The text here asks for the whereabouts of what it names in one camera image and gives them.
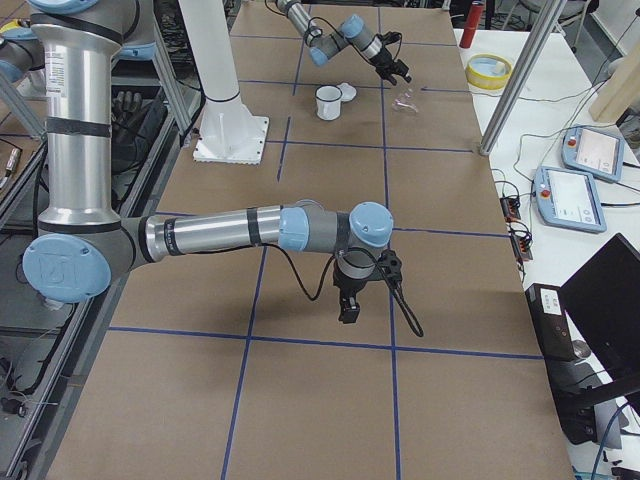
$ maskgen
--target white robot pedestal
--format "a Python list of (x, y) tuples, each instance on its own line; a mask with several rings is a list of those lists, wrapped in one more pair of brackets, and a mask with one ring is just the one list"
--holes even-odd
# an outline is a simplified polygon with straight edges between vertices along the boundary
[(222, 0), (180, 0), (180, 9), (207, 96), (194, 158), (260, 163), (269, 119), (242, 103)]

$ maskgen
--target table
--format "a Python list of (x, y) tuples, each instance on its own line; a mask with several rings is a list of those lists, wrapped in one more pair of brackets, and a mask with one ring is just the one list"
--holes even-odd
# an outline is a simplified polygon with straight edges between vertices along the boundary
[[(462, 31), (455, 31), (456, 38), (460, 38)], [(515, 61), (524, 46), (528, 34), (521, 32), (486, 32), (478, 31), (470, 49), (460, 49), (463, 63), (478, 53), (494, 53)], [(521, 193), (530, 191), (530, 182), (519, 175), (513, 165), (520, 149), (520, 139), (524, 134), (549, 135), (565, 127), (565, 123), (576, 112), (581, 101), (589, 97), (593, 90), (589, 79), (578, 64), (575, 56), (565, 42), (562, 35), (554, 33), (542, 51), (521, 97), (529, 99), (559, 99), (585, 92), (575, 98), (569, 98), (561, 102), (536, 102), (521, 98), (507, 121), (506, 127), (501, 133), (494, 150), (491, 152), (490, 161), (492, 168), (500, 169), (505, 173), (506, 179), (516, 184)], [(486, 95), (486, 92), (470, 87), (474, 94), (474, 108), (482, 130), (486, 127), (498, 99)], [(591, 97), (585, 106), (578, 110), (574, 124), (604, 125), (594, 123), (589, 114), (588, 107), (593, 103), (596, 95)], [(614, 133), (619, 133), (615, 127), (605, 127)], [(528, 137), (524, 139), (521, 149), (520, 170), (531, 177), (535, 169), (541, 163), (548, 166), (561, 166), (560, 145), (555, 142), (556, 136), (550, 139), (538, 139)], [(631, 149), (626, 146), (624, 161), (637, 164), (637, 160)], [(502, 174), (494, 171), (496, 180), (502, 180)], [(623, 167), (623, 183), (640, 187), (640, 171)], [(502, 184), (497, 184), (498, 192), (502, 191)], [(507, 195), (513, 194), (513, 189), (506, 187)], [(598, 193), (602, 202), (626, 203), (637, 202), (638, 195), (622, 187), (597, 181)], [(532, 253), (534, 260), (525, 262), (526, 276), (523, 286), (526, 289), (532, 283), (546, 283), (562, 285), (578, 268), (580, 268), (602, 245), (604, 245), (617, 232), (622, 232), (629, 241), (636, 246), (640, 245), (640, 216), (638, 208), (606, 209), (605, 219), (607, 231), (601, 234), (589, 234), (544, 225), (541, 222), (537, 208), (530, 206), (530, 197), (524, 197), (520, 208), (523, 221), (533, 232)], [(581, 338), (575, 326), (570, 323), (572, 338)], [(594, 371), (602, 370), (602, 366), (593, 358), (589, 359)], [(611, 379), (606, 373), (600, 375), (604, 382)], [(631, 420), (631, 429), (638, 431), (636, 422)], [(586, 444), (573, 446), (567, 442), (570, 456), (574, 465), (579, 470), (591, 471), (595, 449), (593, 445)], [(623, 458), (623, 466), (634, 470), (640, 470), (640, 441), (637, 438), (623, 437), (623, 455), (613, 452), (610, 458)]]
[[(311, 13), (337, 24), (353, 12), (403, 32), (421, 113), (393, 111), (402, 90), (351, 50), (316, 69), (288, 22), (247, 2), (232, 46), (244, 102), (271, 119), (262, 163), (195, 163), (185, 149), (158, 211), (383, 203), (425, 338), (381, 284), (359, 296), (357, 324), (338, 324), (337, 292), (306, 302), (277, 252), (143, 267), (51, 480), (572, 478), (489, 165), (473, 153), (480, 130), (448, 14)], [(315, 88), (343, 81), (358, 97), (324, 123)], [(307, 283), (325, 260), (294, 255)]]

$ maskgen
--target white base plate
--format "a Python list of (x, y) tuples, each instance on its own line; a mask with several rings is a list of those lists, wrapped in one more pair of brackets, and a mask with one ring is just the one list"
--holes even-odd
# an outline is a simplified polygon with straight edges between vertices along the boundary
[(231, 155), (220, 155), (216, 152), (218, 141), (215, 137), (206, 137), (198, 140), (193, 158), (197, 162), (224, 162), (258, 165), (262, 160), (262, 152), (267, 140), (269, 130), (269, 117), (254, 117), (262, 125), (262, 135), (247, 140), (246, 145)]

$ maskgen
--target ur logo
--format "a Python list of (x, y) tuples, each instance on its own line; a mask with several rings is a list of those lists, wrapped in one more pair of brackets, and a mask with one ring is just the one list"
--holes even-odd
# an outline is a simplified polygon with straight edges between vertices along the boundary
[(73, 264), (66, 255), (45, 254), (40, 256), (40, 275), (48, 285), (71, 287), (75, 284)]

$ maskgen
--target red bottle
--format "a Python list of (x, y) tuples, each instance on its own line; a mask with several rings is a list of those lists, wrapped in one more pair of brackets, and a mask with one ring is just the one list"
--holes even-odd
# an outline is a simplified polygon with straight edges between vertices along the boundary
[(460, 39), (460, 48), (469, 48), (473, 41), (473, 36), (476, 34), (478, 25), (480, 24), (480, 17), (484, 10), (484, 3), (473, 2), (471, 8), (469, 8), (469, 14), (467, 15), (467, 23), (464, 25), (464, 33)]

